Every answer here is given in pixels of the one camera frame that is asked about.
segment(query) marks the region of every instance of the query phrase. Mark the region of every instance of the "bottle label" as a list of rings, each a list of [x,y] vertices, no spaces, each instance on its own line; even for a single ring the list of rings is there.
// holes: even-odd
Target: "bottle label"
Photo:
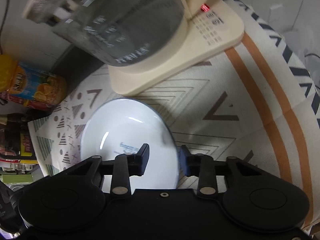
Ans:
[[[34,153],[31,137],[28,134],[20,134],[20,156],[31,157]]]
[[[20,105],[24,105],[25,107],[28,107],[28,108],[38,109],[45,112],[51,111],[53,107],[53,105],[49,105],[36,100],[27,100],[27,99],[15,97],[13,95],[9,95],[7,92],[1,92],[0,98],[14,102],[14,103],[18,103]]]
[[[19,63],[13,76],[8,93],[20,98],[37,100],[52,104],[59,92],[56,75],[34,70]]]
[[[18,171],[31,171],[33,165],[30,164],[20,164],[20,163],[10,163],[10,168]]]

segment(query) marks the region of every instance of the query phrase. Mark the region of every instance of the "orange stripe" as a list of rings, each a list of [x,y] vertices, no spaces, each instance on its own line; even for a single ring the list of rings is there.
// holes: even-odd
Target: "orange stripe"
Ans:
[[[267,132],[273,151],[276,155],[280,177],[288,182],[292,182],[287,151],[264,96],[236,50],[231,48],[226,50],[225,53],[237,71],[242,83],[257,108],[263,127]]]
[[[304,192],[308,195],[308,198],[310,201],[310,210],[306,217],[306,222],[305,222],[306,225],[309,225],[313,218],[313,194],[312,194],[312,182],[311,182],[311,172],[310,172],[309,158],[308,158],[308,149],[307,149],[307,143],[306,143],[302,128],[299,124],[299,120],[297,116],[295,115],[295,113],[291,108],[287,95],[282,89],[275,74],[271,70],[270,66],[266,62],[265,58],[259,51],[256,44],[252,41],[252,39],[249,37],[247,33],[244,34],[242,43],[251,54],[253,60],[257,64],[258,68],[260,69],[261,73],[263,74],[269,86],[271,87],[273,93],[275,94],[280,104],[282,113],[291,130],[295,144],[297,146],[301,176],[302,176],[302,186],[303,186]]]

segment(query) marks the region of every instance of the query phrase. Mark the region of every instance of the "orange juice bottle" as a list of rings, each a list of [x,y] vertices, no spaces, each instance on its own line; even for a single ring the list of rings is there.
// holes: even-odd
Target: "orange juice bottle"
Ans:
[[[4,91],[16,97],[57,105],[66,97],[67,84],[60,76],[0,55],[0,92]]]

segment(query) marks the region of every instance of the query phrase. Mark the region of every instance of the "plate rim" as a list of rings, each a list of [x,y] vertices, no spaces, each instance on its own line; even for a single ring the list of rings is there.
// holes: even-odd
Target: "plate rim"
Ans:
[[[148,107],[150,110],[152,110],[152,111],[160,118],[160,120],[162,121],[162,123],[163,123],[163,124],[165,125],[165,127],[167,128],[167,130],[168,130],[168,132],[169,132],[169,134],[170,134],[170,136],[171,136],[171,139],[172,139],[172,141],[173,141],[173,144],[174,144],[174,146],[175,146],[175,151],[176,151],[176,153],[177,153],[177,164],[178,164],[177,170],[178,170],[178,172],[177,172],[176,181],[175,181],[175,188],[177,188],[177,186],[178,186],[178,181],[179,181],[179,174],[180,174],[180,158],[179,158],[179,152],[178,152],[178,150],[177,150],[177,145],[176,145],[176,142],[175,142],[174,137],[173,137],[173,135],[172,135],[172,132],[171,132],[171,130],[169,129],[169,127],[167,126],[167,124],[164,122],[162,116],[161,116],[156,110],[154,110],[154,109],[153,109],[151,106],[149,106],[148,104],[146,104],[146,103],[144,103],[144,102],[142,102],[142,101],[140,101],[140,100],[134,99],[134,98],[126,98],[126,97],[114,98],[114,99],[111,99],[111,100],[109,100],[109,101],[104,102],[104,103],[103,103],[101,106],[99,106],[95,111],[93,111],[93,113],[92,113],[91,116],[89,117],[88,121],[86,122],[85,127],[84,127],[84,130],[83,130],[83,133],[82,133],[82,135],[81,135],[80,158],[81,158],[81,149],[82,149],[82,145],[83,145],[84,134],[85,134],[85,132],[87,131],[87,128],[88,128],[88,126],[89,126],[89,124],[90,124],[90,121],[91,121],[91,119],[93,118],[93,116],[95,115],[95,113],[96,113],[100,108],[102,108],[102,107],[105,106],[106,104],[110,103],[111,101],[122,101],[122,100],[135,101],[135,102],[137,102],[137,103],[140,103],[140,104]]]

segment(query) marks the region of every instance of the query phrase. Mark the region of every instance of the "patterned tablecloth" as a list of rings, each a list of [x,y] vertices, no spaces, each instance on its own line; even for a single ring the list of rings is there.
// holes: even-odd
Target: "patterned tablecloth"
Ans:
[[[282,37],[238,0],[225,0],[243,19],[235,48],[145,90],[177,147],[225,160],[233,155],[302,188],[310,200],[306,227],[320,217],[320,97],[308,71]],[[88,76],[49,117],[29,123],[44,175],[80,161],[85,124],[103,103],[119,98],[108,68]],[[196,188],[182,174],[179,188]],[[224,185],[219,178],[219,190]]]

